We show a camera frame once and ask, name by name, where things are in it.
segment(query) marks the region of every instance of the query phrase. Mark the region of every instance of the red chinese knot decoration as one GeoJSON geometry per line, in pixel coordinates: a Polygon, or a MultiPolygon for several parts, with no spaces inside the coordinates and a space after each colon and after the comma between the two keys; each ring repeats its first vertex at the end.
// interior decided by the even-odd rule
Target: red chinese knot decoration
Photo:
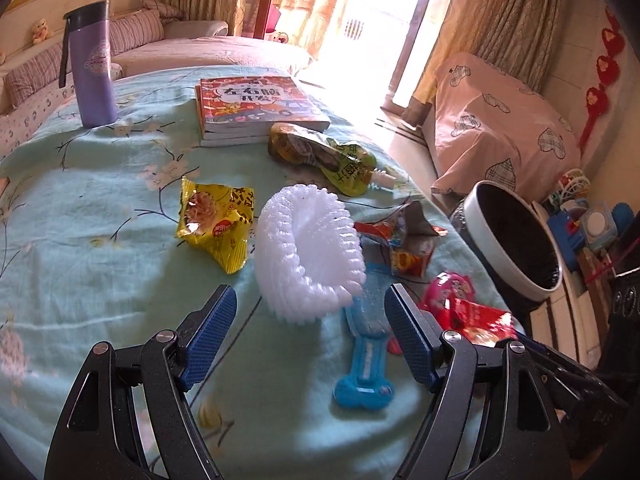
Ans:
{"type": "Polygon", "coordinates": [[[620,66],[614,59],[625,48],[625,38],[620,34],[620,22],[613,15],[609,7],[605,9],[605,14],[611,28],[602,29],[602,43],[607,51],[607,56],[599,56],[596,60],[596,70],[600,84],[596,88],[592,86],[586,93],[586,107],[589,118],[584,125],[580,136],[580,152],[584,153],[589,137],[593,131],[596,120],[609,110],[609,97],[606,87],[612,85],[620,78],[620,66]]]}

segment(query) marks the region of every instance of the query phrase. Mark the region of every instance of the toy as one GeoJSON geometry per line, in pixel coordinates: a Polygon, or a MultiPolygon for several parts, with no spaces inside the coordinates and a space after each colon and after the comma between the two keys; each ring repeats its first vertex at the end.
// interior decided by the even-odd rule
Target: toy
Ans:
{"type": "Polygon", "coordinates": [[[548,200],[557,210],[568,200],[587,195],[590,188],[591,181],[584,176],[582,170],[575,168],[567,171],[558,178],[558,186],[556,190],[549,195],[548,200]]]}
{"type": "Polygon", "coordinates": [[[622,236],[626,231],[626,228],[629,227],[634,221],[634,210],[631,209],[631,206],[625,202],[619,202],[613,209],[611,210],[611,216],[613,217],[613,221],[616,224],[616,229],[618,230],[618,234],[622,236]]]}
{"type": "Polygon", "coordinates": [[[550,216],[546,224],[556,240],[556,245],[567,268],[571,272],[575,272],[578,270],[578,259],[575,254],[584,247],[584,234],[571,218],[569,212],[565,210],[550,216]]]}
{"type": "Polygon", "coordinates": [[[580,229],[593,253],[606,249],[618,237],[616,223],[604,202],[596,204],[582,215],[580,229]]]}
{"type": "Polygon", "coordinates": [[[49,30],[49,25],[47,25],[47,20],[44,18],[35,22],[33,27],[31,27],[31,31],[33,33],[34,45],[42,43],[44,40],[48,40],[53,36],[53,32],[49,30]]]}
{"type": "Polygon", "coordinates": [[[589,203],[584,198],[572,198],[564,202],[560,209],[567,211],[572,219],[577,220],[589,210],[589,203]]]}
{"type": "Polygon", "coordinates": [[[344,309],[355,347],[350,373],[334,388],[334,399],[343,408],[381,410],[394,398],[393,385],[385,378],[385,349],[391,326],[384,303],[385,291],[394,281],[386,266],[367,264],[362,296],[344,309]]]}
{"type": "Polygon", "coordinates": [[[314,185],[285,187],[267,200],[254,255],[269,308],[294,323],[349,306],[366,279],[349,212],[334,193],[314,185]]]}

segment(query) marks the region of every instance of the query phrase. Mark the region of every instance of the heart pattern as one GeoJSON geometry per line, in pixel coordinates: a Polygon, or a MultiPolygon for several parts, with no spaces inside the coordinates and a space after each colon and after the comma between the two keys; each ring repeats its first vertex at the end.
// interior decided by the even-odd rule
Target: heart pattern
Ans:
{"type": "Polygon", "coordinates": [[[611,85],[620,77],[620,66],[618,62],[609,56],[600,56],[596,60],[596,70],[604,86],[611,85]]]}
{"type": "Polygon", "coordinates": [[[516,191],[516,174],[513,171],[513,164],[510,158],[492,165],[484,173],[484,178],[516,191]]]}
{"type": "Polygon", "coordinates": [[[538,137],[538,146],[542,152],[554,152],[557,158],[563,159],[566,155],[562,137],[551,128],[547,128],[538,137]]]}
{"type": "Polygon", "coordinates": [[[486,102],[489,106],[498,108],[498,110],[505,114],[511,113],[511,109],[506,104],[504,104],[502,101],[500,101],[500,99],[495,98],[491,94],[482,94],[482,97],[484,98],[484,102],[486,102]]]}
{"type": "Polygon", "coordinates": [[[625,38],[610,28],[602,29],[602,42],[607,49],[607,54],[611,57],[616,57],[625,48],[625,38]]]}
{"type": "Polygon", "coordinates": [[[467,130],[473,130],[481,126],[480,121],[476,119],[475,115],[463,115],[455,123],[455,128],[451,132],[451,137],[457,137],[459,134],[466,132],[467,130]]]}
{"type": "Polygon", "coordinates": [[[592,86],[587,90],[587,111],[590,116],[602,115],[609,109],[609,98],[604,92],[604,86],[596,88],[592,86]]]}
{"type": "Polygon", "coordinates": [[[458,86],[460,81],[471,75],[471,69],[468,66],[456,65],[455,68],[449,70],[449,73],[451,74],[449,84],[451,86],[458,86]]]}

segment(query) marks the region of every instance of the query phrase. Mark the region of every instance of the thermos handle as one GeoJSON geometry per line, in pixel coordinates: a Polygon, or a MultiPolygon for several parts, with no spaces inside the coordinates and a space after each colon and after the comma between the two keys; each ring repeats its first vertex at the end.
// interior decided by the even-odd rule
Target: thermos handle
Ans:
{"type": "Polygon", "coordinates": [[[62,59],[60,60],[60,79],[58,88],[66,86],[66,62],[69,57],[69,20],[65,20],[65,35],[62,38],[62,59]]]}

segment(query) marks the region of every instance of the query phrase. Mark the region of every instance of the blue toy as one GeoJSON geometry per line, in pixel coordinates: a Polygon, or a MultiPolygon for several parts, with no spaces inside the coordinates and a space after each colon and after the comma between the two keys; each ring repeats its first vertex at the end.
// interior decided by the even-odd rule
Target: blue toy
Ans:
{"type": "Polygon", "coordinates": [[[625,202],[619,202],[613,209],[611,210],[611,216],[613,216],[613,221],[616,224],[616,229],[618,230],[618,234],[620,236],[626,231],[626,228],[629,227],[634,221],[634,210],[631,209],[631,206],[625,202]]]}
{"type": "Polygon", "coordinates": [[[562,254],[567,268],[571,272],[575,272],[578,270],[578,259],[575,257],[575,253],[584,247],[584,234],[574,223],[569,212],[565,210],[549,217],[546,224],[556,240],[556,245],[558,245],[558,250],[562,254]]]}
{"type": "Polygon", "coordinates": [[[580,217],[580,230],[593,253],[606,249],[618,237],[613,216],[604,202],[592,206],[580,217]]]}
{"type": "Polygon", "coordinates": [[[394,398],[393,385],[385,377],[386,343],[391,337],[385,291],[395,281],[385,266],[367,264],[362,295],[344,309],[355,348],[350,373],[334,388],[334,399],[343,408],[381,410],[394,398]]]}

